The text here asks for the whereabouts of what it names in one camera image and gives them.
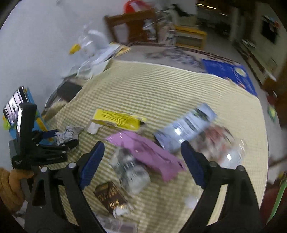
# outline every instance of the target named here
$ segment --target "floor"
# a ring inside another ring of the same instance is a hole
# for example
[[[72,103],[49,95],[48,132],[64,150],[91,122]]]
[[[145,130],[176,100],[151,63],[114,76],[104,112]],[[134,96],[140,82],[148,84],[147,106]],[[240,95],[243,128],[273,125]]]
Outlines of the floor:
[[[244,65],[258,95],[258,99],[261,102],[267,138],[269,147],[269,158],[272,160],[278,160],[282,158],[287,153],[287,129],[282,129],[279,124],[278,117],[276,117],[275,122],[271,120],[267,113],[268,102],[266,99],[266,93],[260,89],[258,82],[256,81],[253,73],[249,69],[247,63],[244,61],[242,56],[238,51],[232,46],[231,42],[227,39],[220,37],[212,30],[207,30],[207,41],[204,50],[206,52],[214,53],[232,60],[235,60],[242,65]],[[278,177],[278,174],[282,171],[287,170],[287,162],[276,165],[268,170],[268,181],[273,183]]]

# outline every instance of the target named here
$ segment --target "blue poster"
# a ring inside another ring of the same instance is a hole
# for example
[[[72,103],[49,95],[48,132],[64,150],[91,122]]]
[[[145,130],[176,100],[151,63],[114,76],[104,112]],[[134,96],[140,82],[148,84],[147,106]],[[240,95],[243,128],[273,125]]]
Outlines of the blue poster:
[[[224,79],[231,79],[235,84],[257,96],[255,88],[243,65],[235,66],[224,62],[202,59],[206,72]]]

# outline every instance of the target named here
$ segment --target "chair backrest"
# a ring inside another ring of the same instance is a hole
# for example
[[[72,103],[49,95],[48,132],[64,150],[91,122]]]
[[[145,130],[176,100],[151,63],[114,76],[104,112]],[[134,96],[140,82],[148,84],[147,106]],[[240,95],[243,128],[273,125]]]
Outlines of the chair backrest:
[[[116,16],[105,16],[104,17],[108,29],[110,33],[112,34],[113,41],[119,42],[114,27],[121,24],[127,24],[129,29],[129,42],[148,42],[148,35],[146,31],[143,29],[144,26],[144,20],[146,19],[152,19],[152,21],[155,24],[154,29],[156,30],[156,41],[158,41],[158,27],[156,23],[156,13],[154,9],[147,10],[147,11],[139,11],[135,13],[125,13],[122,15],[116,15]]]

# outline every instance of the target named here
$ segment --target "person's hand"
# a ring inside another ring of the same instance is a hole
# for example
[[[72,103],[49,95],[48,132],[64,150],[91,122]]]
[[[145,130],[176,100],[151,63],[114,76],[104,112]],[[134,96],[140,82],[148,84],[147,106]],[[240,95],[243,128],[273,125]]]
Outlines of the person's hand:
[[[23,192],[21,190],[21,179],[29,179],[34,175],[33,171],[13,169],[9,175],[9,185],[11,190],[19,197],[24,198]]]

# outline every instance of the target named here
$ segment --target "crumpled paper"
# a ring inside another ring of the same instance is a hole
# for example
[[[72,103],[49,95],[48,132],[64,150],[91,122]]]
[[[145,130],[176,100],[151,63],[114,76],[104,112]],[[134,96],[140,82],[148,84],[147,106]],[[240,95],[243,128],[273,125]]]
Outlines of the crumpled paper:
[[[65,144],[73,139],[78,139],[78,134],[84,129],[84,127],[67,126],[65,132],[56,132],[57,136],[56,144]]]

